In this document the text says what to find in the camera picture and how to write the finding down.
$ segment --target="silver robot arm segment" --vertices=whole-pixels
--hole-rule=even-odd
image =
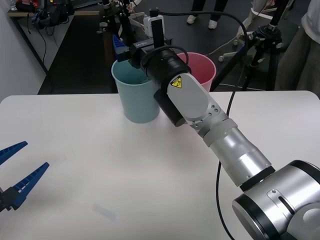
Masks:
[[[168,85],[167,95],[237,187],[271,166],[190,73],[177,75]]]
[[[254,240],[319,239],[320,206],[314,206],[320,203],[319,168],[295,160],[275,171],[189,73],[175,76],[166,94],[244,192],[232,208]]]

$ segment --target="black pants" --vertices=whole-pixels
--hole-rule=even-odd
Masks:
[[[219,11],[219,12],[223,12],[225,10],[225,7],[227,5],[228,0],[216,0],[215,2],[215,6],[214,6],[214,10],[215,11]],[[193,0],[193,5],[192,5],[192,12],[193,11],[202,11],[204,9],[206,0]],[[211,20],[213,21],[218,21],[219,18],[221,16],[220,15],[211,15]]]

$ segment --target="person's leg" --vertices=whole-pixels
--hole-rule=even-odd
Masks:
[[[206,0],[193,0],[191,12],[202,11],[204,9],[205,4]]]
[[[192,5],[192,12],[195,11],[202,11],[204,9],[206,0],[193,0],[193,5]],[[186,23],[191,25],[194,24],[198,14],[190,15],[188,19],[186,20]]]
[[[309,40],[310,50],[296,89],[313,92],[320,98],[320,44]]]
[[[216,0],[214,10],[218,12],[223,12],[226,8],[228,0]],[[217,22],[220,19],[221,15],[211,15],[211,20]]]
[[[275,90],[296,90],[304,70],[311,41],[303,27],[300,27],[290,46],[281,58],[275,82]]]

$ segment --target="white wall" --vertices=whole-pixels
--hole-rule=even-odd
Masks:
[[[19,34],[11,19],[7,16],[8,0],[0,0],[0,102],[12,95],[36,95],[46,77],[31,50]],[[60,46],[70,25],[59,25],[55,28],[55,39]],[[30,24],[31,34],[27,32],[26,18],[20,20],[22,29],[42,59],[45,44],[39,33]],[[50,68],[58,48],[53,37],[41,31],[47,43],[44,64]]]

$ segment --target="yellow warning sticker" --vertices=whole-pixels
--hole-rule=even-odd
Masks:
[[[178,76],[173,82],[171,82],[171,85],[179,89],[182,88],[181,76]]]

